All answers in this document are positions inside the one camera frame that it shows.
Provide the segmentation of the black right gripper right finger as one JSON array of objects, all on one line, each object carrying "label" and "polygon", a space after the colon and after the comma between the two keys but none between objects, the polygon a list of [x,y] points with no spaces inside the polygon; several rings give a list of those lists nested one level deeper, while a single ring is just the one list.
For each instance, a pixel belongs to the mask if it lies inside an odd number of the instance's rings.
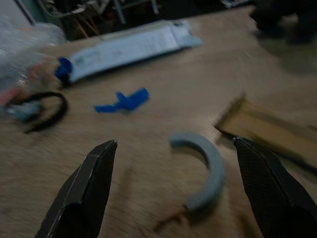
[{"label": "black right gripper right finger", "polygon": [[264,238],[317,238],[317,204],[265,147],[235,137],[244,191]]}]

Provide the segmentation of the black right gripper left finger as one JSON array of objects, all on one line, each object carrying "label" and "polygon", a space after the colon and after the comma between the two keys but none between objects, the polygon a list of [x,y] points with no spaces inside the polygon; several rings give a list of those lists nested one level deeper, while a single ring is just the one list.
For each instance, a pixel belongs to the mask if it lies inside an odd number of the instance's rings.
[{"label": "black right gripper left finger", "polygon": [[64,182],[34,238],[98,238],[112,179],[117,142],[90,151]]}]

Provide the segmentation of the brown cardboard piece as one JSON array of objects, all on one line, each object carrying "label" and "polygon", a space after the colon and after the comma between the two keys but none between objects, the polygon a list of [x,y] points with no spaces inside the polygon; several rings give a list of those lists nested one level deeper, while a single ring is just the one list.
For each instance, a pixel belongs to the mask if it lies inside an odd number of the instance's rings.
[{"label": "brown cardboard piece", "polygon": [[258,143],[303,168],[317,170],[317,127],[302,126],[275,115],[246,98],[235,98],[214,127],[230,136]]}]

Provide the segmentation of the blue tape scrap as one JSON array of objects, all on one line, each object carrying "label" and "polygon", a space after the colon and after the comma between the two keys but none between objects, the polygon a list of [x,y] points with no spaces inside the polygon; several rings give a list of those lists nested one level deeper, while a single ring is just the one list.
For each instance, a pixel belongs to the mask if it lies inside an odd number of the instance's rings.
[{"label": "blue tape scrap", "polygon": [[150,97],[146,88],[141,88],[126,96],[122,92],[116,93],[117,101],[114,104],[95,106],[97,113],[116,113],[118,111],[133,111],[144,104]]}]

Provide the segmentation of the blue plastic cap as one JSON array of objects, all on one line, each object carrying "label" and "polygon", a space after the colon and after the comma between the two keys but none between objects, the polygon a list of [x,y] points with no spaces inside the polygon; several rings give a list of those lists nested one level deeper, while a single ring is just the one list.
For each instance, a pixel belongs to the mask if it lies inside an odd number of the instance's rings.
[{"label": "blue plastic cap", "polygon": [[70,75],[72,73],[72,63],[64,57],[58,58],[59,66],[54,72],[55,77],[61,82],[64,88],[69,87]]}]

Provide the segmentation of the clear plastic bag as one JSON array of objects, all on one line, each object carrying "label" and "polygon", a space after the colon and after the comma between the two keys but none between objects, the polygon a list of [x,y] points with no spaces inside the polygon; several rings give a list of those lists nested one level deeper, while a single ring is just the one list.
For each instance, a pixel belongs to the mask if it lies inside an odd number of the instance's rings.
[{"label": "clear plastic bag", "polygon": [[54,75],[58,59],[43,50],[65,42],[64,32],[56,25],[36,23],[23,28],[0,15],[0,119],[14,101],[61,87]]}]

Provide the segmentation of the white printed paper package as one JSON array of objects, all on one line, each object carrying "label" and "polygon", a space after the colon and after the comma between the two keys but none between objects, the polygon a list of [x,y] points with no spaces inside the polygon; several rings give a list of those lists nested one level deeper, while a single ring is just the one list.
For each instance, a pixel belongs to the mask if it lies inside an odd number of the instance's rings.
[{"label": "white printed paper package", "polygon": [[186,20],[160,20],[111,33],[70,58],[70,83],[116,67],[202,45]]}]

